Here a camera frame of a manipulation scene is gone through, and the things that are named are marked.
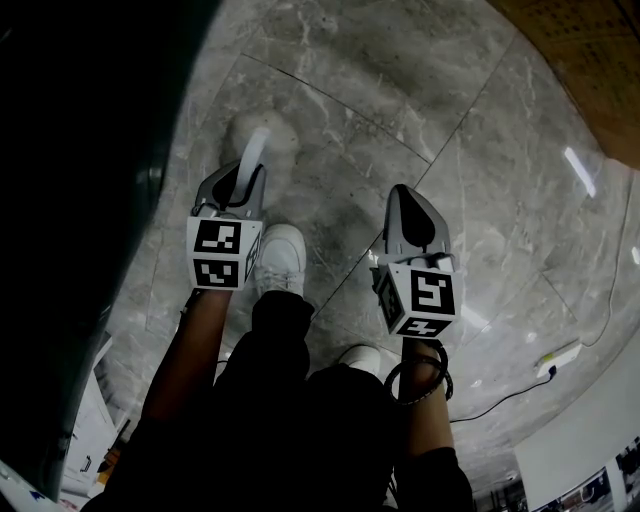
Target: white sneaker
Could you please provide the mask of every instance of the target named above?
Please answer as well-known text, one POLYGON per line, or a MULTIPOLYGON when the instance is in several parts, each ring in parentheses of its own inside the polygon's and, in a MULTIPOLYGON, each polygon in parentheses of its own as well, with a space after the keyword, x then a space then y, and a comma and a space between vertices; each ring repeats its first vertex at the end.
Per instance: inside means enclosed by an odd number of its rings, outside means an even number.
POLYGON ((288 224, 270 226, 262 237, 255 265, 258 295, 282 290, 302 297, 307 251, 300 230, 288 224))
POLYGON ((374 377, 380 373, 380 351, 368 345, 356 345, 347 350, 338 361, 350 368, 370 373, 374 377))

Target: marble floor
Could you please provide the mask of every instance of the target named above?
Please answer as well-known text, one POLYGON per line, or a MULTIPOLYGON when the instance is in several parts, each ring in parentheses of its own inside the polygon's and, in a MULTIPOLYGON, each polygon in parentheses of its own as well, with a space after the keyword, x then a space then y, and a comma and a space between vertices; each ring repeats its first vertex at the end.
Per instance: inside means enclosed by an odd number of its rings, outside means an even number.
MULTIPOLYGON (((513 444, 575 400, 638 329, 640 174, 602 155, 545 60, 483 0, 227 0, 109 322, 106 361, 134 424, 190 293, 185 222, 197 187, 222 163, 229 123, 263 109, 300 139, 295 162, 270 169, 266 214, 306 237, 313 369, 355 343, 379 346, 387 372, 399 361, 368 270, 396 183, 442 213, 463 275, 462 317, 443 340, 452 418, 535 383, 544 354, 597 341, 551 385, 454 425, 474 490, 500 487, 518 470, 513 444)), ((235 294, 223 355, 255 300, 253 287, 235 294)))

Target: white wall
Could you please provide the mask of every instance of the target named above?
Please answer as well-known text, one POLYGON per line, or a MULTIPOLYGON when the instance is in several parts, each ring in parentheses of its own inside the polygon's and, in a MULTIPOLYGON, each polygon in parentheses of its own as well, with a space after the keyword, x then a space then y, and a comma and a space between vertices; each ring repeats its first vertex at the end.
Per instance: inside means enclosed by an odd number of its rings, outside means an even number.
POLYGON ((582 396, 516 445, 529 510, 589 478, 638 435, 640 331, 582 396))

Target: fiducial marker cube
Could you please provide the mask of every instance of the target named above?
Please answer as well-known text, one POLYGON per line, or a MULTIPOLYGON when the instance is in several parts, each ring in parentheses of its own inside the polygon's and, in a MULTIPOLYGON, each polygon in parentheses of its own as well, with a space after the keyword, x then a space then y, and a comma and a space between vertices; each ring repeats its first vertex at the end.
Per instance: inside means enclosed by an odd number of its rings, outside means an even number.
POLYGON ((462 283, 455 272, 389 263, 376 288, 389 334, 436 338, 460 314, 462 283))
POLYGON ((258 259, 262 222, 189 217, 187 260, 194 288, 242 290, 258 259))

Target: person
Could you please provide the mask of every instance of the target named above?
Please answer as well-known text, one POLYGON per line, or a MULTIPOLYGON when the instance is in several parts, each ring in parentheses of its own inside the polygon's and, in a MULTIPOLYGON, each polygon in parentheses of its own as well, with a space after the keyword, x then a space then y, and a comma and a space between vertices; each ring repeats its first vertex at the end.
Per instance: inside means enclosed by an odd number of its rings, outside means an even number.
MULTIPOLYGON (((314 311, 303 299, 305 266, 299 230, 265 232, 252 330, 213 386, 231 292, 194 291, 136 431, 84 510, 379 510, 392 471, 402 510, 473 509, 442 386, 395 405, 376 376, 378 350, 364 345, 305 380, 314 311)), ((403 357, 416 355, 437 352, 405 339, 403 357)), ((400 394, 425 389, 436 372, 403 372, 400 394)))

